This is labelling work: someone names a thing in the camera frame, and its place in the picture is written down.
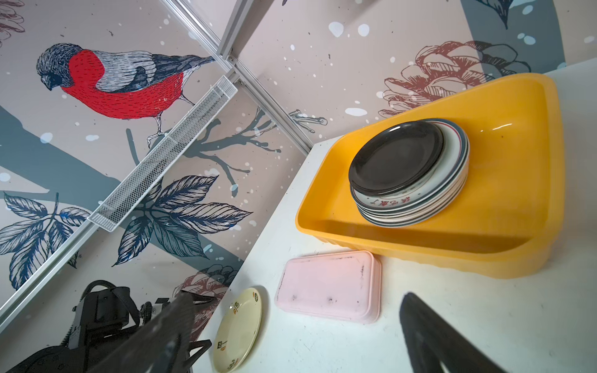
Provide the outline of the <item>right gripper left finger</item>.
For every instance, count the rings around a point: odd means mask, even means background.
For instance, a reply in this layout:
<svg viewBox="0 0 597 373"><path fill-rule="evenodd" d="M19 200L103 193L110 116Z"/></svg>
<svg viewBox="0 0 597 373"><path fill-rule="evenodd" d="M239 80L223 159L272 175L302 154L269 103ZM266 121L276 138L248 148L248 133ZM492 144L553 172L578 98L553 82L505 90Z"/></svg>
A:
<svg viewBox="0 0 597 373"><path fill-rule="evenodd" d="M90 371L187 372L195 362L190 353L193 323L192 297L180 295Z"/></svg>

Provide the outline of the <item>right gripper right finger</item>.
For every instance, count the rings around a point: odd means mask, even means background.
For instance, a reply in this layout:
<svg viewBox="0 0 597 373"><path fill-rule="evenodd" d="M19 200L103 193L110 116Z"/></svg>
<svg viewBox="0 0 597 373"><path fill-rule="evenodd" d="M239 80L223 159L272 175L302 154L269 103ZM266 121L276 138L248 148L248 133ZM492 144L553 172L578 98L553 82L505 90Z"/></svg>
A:
<svg viewBox="0 0 597 373"><path fill-rule="evenodd" d="M414 372L503 372L417 295L406 294L400 324Z"/></svg>

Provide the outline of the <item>pale yellow plate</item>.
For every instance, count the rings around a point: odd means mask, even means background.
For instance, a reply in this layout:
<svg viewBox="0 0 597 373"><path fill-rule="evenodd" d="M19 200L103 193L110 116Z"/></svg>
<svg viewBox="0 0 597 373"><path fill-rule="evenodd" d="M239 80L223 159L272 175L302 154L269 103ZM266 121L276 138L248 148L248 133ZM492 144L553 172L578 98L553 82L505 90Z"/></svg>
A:
<svg viewBox="0 0 597 373"><path fill-rule="evenodd" d="M216 372L233 372L248 357L261 328L262 296L256 288L240 293L220 323L215 339Z"/></svg>

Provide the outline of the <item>teal patterned plate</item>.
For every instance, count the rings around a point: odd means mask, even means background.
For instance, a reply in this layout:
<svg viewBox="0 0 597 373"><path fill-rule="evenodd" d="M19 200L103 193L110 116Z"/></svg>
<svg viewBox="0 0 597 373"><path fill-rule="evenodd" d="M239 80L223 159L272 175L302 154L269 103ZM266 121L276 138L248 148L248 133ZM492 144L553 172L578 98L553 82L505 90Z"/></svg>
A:
<svg viewBox="0 0 597 373"><path fill-rule="evenodd" d="M438 126L444 135L444 148L437 163L420 180L393 194L368 196L353 190L350 185L357 206L379 212L416 207L446 192L466 172L470 143L463 129L452 121L439 118L421 121Z"/></svg>

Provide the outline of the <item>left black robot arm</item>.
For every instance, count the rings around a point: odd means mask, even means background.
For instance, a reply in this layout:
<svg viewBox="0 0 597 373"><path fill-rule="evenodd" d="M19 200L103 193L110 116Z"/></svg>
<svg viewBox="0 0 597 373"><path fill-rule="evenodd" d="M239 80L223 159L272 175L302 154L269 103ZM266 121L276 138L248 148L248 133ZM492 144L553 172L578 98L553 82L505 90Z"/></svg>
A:
<svg viewBox="0 0 597 373"><path fill-rule="evenodd" d="M25 358L12 372L189 372L211 347L192 337L196 315L216 297L180 292L136 306L128 287L91 282L73 323L56 346Z"/></svg>

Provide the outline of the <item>yellow plastic bin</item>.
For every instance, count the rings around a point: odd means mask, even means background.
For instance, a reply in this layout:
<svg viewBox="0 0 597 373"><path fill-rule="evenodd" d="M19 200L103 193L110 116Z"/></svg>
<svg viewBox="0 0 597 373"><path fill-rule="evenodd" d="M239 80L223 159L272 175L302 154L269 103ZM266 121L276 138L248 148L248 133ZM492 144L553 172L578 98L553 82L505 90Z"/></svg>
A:
<svg viewBox="0 0 597 373"><path fill-rule="evenodd" d="M406 228L367 222L348 168L381 131L441 118L467 134L470 167L459 196L435 217ZM323 242L382 256L520 278L547 262L564 219L564 135L558 91L541 74L517 74L409 110L341 137L303 199L295 224Z"/></svg>

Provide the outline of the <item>pink rectangular box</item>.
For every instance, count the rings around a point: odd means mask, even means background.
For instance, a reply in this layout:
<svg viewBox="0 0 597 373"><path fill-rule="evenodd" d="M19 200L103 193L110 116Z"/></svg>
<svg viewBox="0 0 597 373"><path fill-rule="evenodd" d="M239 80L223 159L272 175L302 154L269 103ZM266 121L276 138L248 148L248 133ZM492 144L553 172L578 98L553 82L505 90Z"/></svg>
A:
<svg viewBox="0 0 597 373"><path fill-rule="evenodd" d="M379 318L381 296L382 264L360 250L289 260L275 304L285 312L369 324Z"/></svg>

